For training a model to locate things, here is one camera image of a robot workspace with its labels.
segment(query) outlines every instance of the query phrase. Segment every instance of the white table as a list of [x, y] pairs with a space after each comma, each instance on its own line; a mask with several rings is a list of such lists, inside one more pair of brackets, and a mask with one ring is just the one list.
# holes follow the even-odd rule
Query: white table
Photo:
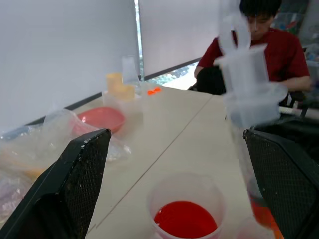
[[[181, 103], [185, 102], [186, 98], [194, 102], [204, 96], [201, 93], [190, 94], [182, 91], [176, 94], [183, 97]], [[177, 172], [195, 172], [214, 177], [226, 197], [229, 209], [223, 239], [233, 239], [241, 221], [252, 215], [239, 161], [236, 158], [225, 120], [222, 97], [213, 96], [188, 125], [187, 120], [179, 122], [176, 119], [178, 114], [174, 115], [175, 117], [165, 116], [170, 117], [165, 120], [166, 133], [174, 135], [169, 137], [167, 144], [171, 142], [172, 144], [166, 148], [161, 145], [162, 147], [157, 149], [157, 156], [159, 156], [157, 159], [156, 157], [149, 159], [151, 154], [148, 152], [148, 147], [151, 147], [152, 143], [138, 142], [136, 147], [142, 147], [141, 158], [135, 159], [138, 160], [135, 164], [132, 162], [132, 165], [139, 168], [138, 170], [125, 168], [123, 171], [115, 170], [113, 175], [108, 175], [109, 171], [105, 172], [98, 210], [102, 206], [101, 198], [103, 198], [105, 207], [110, 206], [113, 194], [118, 195], [117, 198], [119, 198], [123, 191], [121, 190], [121, 193], [117, 191], [132, 185], [132, 182], [127, 182], [127, 187], [122, 182], [111, 182], [111, 185], [108, 185], [107, 179], [136, 178], [138, 171], [141, 178], [116, 207], [112, 208], [111, 213], [88, 234], [88, 239], [149, 239], [152, 229], [147, 216], [146, 196], [158, 181]], [[180, 130], [176, 130], [175, 127], [178, 124], [186, 125], [185, 129], [180, 127]]]
[[[119, 132], [132, 150], [132, 159], [120, 164], [106, 164], [87, 238], [93, 238], [96, 227], [103, 227], [100, 223], [125, 198], [211, 97], [209, 94], [163, 88], [160, 93], [145, 98], [144, 117], [136, 120], [132, 130], [126, 128], [124, 132]], [[99, 98], [75, 112], [78, 114], [102, 105], [102, 99]]]

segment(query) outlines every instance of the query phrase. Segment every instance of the person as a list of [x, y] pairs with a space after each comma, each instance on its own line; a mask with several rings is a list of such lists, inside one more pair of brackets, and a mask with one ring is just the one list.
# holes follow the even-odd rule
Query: person
[[[270, 27], [281, 3], [282, 0], [241, 0], [240, 11], [248, 19], [251, 45], [267, 44], [265, 58], [270, 81], [281, 82], [290, 92], [310, 91], [312, 81], [299, 39]], [[203, 68], [212, 67], [220, 56], [222, 52], [216, 38], [199, 61], [195, 78]]]

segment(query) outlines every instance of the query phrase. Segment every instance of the red bowl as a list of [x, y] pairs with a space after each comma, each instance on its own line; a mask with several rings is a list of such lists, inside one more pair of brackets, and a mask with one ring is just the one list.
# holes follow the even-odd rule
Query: red bowl
[[125, 122], [124, 115], [120, 111], [111, 107], [94, 108], [79, 114], [78, 118], [83, 123], [96, 128], [108, 128], [113, 133], [117, 132]]

